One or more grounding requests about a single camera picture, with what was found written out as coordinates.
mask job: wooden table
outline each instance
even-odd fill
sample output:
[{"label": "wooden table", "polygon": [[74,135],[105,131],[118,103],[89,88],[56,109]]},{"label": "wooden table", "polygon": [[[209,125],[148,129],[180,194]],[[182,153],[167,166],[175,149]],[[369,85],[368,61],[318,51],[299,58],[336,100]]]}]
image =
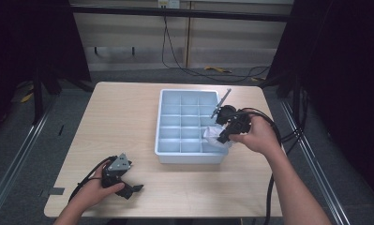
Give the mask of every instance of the wooden table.
[{"label": "wooden table", "polygon": [[[87,210],[94,218],[243,218],[264,217],[269,165],[261,154],[235,143],[220,164],[160,164],[155,154],[157,110],[161,89],[216,90],[224,104],[253,107],[271,116],[262,90],[251,86],[101,82],[90,99],[68,151],[47,217],[58,217],[80,182],[102,159],[126,153],[133,162],[122,176],[144,184],[126,200],[116,195]],[[281,217],[274,187],[272,216]]]}]

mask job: wall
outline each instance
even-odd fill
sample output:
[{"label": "wall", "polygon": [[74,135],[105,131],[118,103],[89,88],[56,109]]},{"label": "wall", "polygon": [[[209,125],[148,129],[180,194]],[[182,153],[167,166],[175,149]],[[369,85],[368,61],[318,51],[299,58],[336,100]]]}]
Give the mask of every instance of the wall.
[{"label": "wall", "polygon": [[[234,11],[249,13],[289,14],[292,8],[290,0],[272,0],[272,2],[285,4],[252,4],[244,2],[255,1],[182,1],[181,8],[197,10]],[[157,8],[157,1],[95,1],[71,0],[75,4],[92,4],[134,8]],[[88,49],[99,48],[101,53],[110,55],[113,49],[118,49],[127,55],[131,48],[140,52],[161,52],[165,22],[162,17],[128,16],[128,15],[102,15],[102,14],[74,14],[82,45]],[[188,19],[167,18],[169,33],[176,57],[180,64],[189,67],[200,67],[215,54],[222,55],[223,63],[234,66],[251,66],[251,61],[258,64],[270,64],[280,41],[284,22],[249,22],[218,19]],[[170,46],[167,42],[166,53],[169,60]],[[264,58],[254,57],[252,54],[262,53]],[[241,62],[236,55],[250,54]],[[87,61],[97,63],[96,58],[87,55]]]}]

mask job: left hand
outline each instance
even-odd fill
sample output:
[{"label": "left hand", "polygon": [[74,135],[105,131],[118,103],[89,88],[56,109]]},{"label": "left hand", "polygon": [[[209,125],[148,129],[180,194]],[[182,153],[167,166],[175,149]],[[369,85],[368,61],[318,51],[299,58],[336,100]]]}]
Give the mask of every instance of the left hand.
[{"label": "left hand", "polygon": [[125,184],[119,183],[116,185],[113,185],[111,187],[104,188],[101,185],[101,179],[102,179],[102,170],[103,167],[108,163],[109,161],[103,163],[94,175],[90,178],[91,180],[87,182],[75,195],[75,197],[70,201],[70,203],[77,203],[80,207],[82,207],[84,210],[98,204],[103,199],[105,199],[107,196],[123,189],[125,187]]}]

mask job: black curtain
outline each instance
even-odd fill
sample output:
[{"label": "black curtain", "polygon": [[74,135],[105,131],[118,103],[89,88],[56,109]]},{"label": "black curtain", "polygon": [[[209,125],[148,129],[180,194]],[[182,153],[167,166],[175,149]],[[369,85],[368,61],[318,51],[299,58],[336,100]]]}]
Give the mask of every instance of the black curtain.
[{"label": "black curtain", "polygon": [[278,93],[300,83],[334,142],[374,190],[374,0],[294,2],[268,79]]},{"label": "black curtain", "polygon": [[37,4],[69,5],[69,2],[0,1],[0,120],[16,85],[31,81],[37,68],[51,94],[61,91],[58,78],[90,81],[73,14],[27,7]]}]

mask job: metal rod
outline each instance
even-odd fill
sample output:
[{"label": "metal rod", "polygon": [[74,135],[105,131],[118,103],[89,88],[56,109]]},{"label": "metal rod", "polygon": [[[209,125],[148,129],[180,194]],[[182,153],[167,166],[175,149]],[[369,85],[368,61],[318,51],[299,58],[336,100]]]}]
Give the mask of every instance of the metal rod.
[{"label": "metal rod", "polygon": [[295,74],[294,88],[292,92],[292,115],[294,117],[294,122],[300,127],[300,73]]},{"label": "metal rod", "polygon": [[119,14],[119,15],[142,15],[142,16],[166,16],[166,17],[189,17],[207,19],[227,19],[244,21],[264,21],[264,22],[306,22],[313,18],[297,18],[282,14],[260,14],[245,12],[191,10],[177,8],[156,8],[156,7],[109,7],[97,5],[37,5],[19,4],[18,7],[28,10],[50,10],[76,13],[97,13],[97,14]]},{"label": "metal rod", "polygon": [[33,124],[35,125],[43,114],[43,96],[41,92],[41,80],[40,80],[40,68],[37,63],[37,70],[34,74],[34,101],[35,101],[35,119]]},{"label": "metal rod", "polygon": [[219,112],[219,108],[221,108],[222,103],[224,103],[225,99],[230,94],[231,90],[232,90],[231,88],[227,89],[227,94],[225,94],[225,96],[221,99],[221,101],[216,105],[216,108],[214,109],[213,114],[210,117],[211,119],[213,119],[213,117],[216,115],[216,113]]},{"label": "metal rod", "polygon": [[22,166],[24,162],[26,161],[29,153],[32,151],[32,148],[37,140],[37,137],[40,134],[40,131],[43,129],[44,124],[47,121],[48,114],[52,110],[55,101],[56,101],[56,97],[52,98],[45,113],[42,114],[39,121],[31,127],[17,155],[15,156],[13,161],[9,164],[5,175],[2,177],[0,181],[0,208],[5,202],[7,195],[11,191],[11,188],[13,187],[13,184],[18,174],[20,173]]},{"label": "metal rod", "polygon": [[[289,103],[283,101],[282,102],[283,110],[286,113],[286,117],[289,120],[290,125],[292,126],[292,129],[297,129],[297,125],[295,124],[293,120],[292,115],[292,109],[289,105]],[[338,200],[337,195],[333,191],[333,188],[331,187],[329,181],[327,180],[326,175],[324,174],[324,171],[322,170],[321,165],[319,164],[319,161],[317,160],[315,154],[313,153],[313,150],[311,146],[309,145],[309,142],[307,140],[307,137],[304,135],[304,132],[302,132],[300,138],[300,146],[303,150],[303,153],[307,159],[307,163],[313,173],[313,175],[316,178],[316,181],[318,182],[319,188],[322,191],[322,194],[324,196],[324,199],[327,201],[327,205],[330,208],[330,211],[333,214],[334,219],[336,220],[337,224],[344,225],[344,224],[350,224],[348,221],[347,215],[344,212],[344,209],[341,205],[341,203]]]}]

